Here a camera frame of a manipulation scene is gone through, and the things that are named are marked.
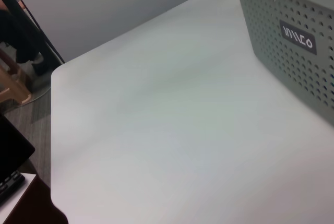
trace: keyboard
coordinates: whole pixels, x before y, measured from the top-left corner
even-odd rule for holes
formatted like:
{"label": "keyboard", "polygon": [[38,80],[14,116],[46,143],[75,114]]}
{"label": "keyboard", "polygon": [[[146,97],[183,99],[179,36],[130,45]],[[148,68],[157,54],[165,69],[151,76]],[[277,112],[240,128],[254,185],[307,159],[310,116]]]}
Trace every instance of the keyboard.
{"label": "keyboard", "polygon": [[15,171],[0,183],[0,204],[16,191],[25,179],[19,171]]}

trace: white wall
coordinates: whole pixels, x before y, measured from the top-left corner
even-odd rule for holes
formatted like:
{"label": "white wall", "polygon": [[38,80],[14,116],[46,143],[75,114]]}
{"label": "white wall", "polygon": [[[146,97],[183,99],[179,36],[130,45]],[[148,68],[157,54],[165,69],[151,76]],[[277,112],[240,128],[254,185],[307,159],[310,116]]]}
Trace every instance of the white wall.
{"label": "white wall", "polygon": [[186,0],[23,0],[65,61]]}

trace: wooden chair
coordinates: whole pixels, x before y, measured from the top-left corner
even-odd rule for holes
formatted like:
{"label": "wooden chair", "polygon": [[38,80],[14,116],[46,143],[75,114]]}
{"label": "wooden chair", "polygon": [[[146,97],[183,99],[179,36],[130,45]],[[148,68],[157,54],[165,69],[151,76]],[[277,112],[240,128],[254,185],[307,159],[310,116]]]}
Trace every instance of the wooden chair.
{"label": "wooden chair", "polygon": [[31,92],[26,85],[30,84],[29,76],[0,49],[0,59],[9,67],[9,70],[0,66],[0,84],[5,89],[0,92],[0,102],[14,99],[17,103],[24,104],[31,99]]}

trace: chair leg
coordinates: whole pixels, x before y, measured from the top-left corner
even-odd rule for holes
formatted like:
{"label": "chair leg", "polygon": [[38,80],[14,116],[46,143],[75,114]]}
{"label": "chair leg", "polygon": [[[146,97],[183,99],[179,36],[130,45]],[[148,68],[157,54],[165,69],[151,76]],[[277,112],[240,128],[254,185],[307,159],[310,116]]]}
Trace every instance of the chair leg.
{"label": "chair leg", "polygon": [[31,99],[31,92],[24,85],[14,81],[2,66],[0,66],[0,81],[7,88],[0,93],[0,102],[8,99],[9,96],[19,104]]}

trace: black laptop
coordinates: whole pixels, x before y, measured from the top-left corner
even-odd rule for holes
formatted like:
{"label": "black laptop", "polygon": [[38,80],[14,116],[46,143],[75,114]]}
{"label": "black laptop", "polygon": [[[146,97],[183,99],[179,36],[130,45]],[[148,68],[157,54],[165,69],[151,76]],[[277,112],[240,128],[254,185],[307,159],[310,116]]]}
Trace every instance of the black laptop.
{"label": "black laptop", "polygon": [[0,203],[25,180],[17,169],[33,152],[35,148],[0,114]]}

